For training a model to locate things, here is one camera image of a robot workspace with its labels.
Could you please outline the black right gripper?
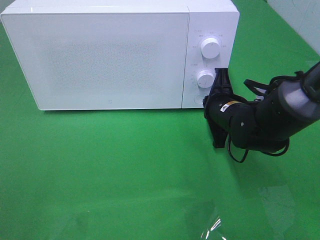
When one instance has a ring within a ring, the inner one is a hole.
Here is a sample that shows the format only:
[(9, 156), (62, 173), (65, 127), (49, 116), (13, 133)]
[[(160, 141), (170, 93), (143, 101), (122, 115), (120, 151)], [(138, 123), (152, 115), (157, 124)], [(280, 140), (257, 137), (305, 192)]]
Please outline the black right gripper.
[(214, 148), (224, 148), (227, 133), (246, 133), (248, 131), (248, 101), (232, 94), (228, 68), (216, 68), (211, 95), (206, 98), (205, 118), (213, 138)]

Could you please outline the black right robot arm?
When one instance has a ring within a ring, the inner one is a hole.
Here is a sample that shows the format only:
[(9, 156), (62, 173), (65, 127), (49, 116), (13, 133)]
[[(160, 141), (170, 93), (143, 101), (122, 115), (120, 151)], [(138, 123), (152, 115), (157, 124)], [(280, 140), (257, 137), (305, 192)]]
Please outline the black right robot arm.
[(269, 84), (250, 79), (244, 85), (258, 99), (234, 94), (228, 69), (216, 70), (204, 97), (204, 117), (216, 149), (235, 147), (276, 156), (286, 151), (290, 137), (320, 119), (320, 65), (294, 76), (273, 77)]

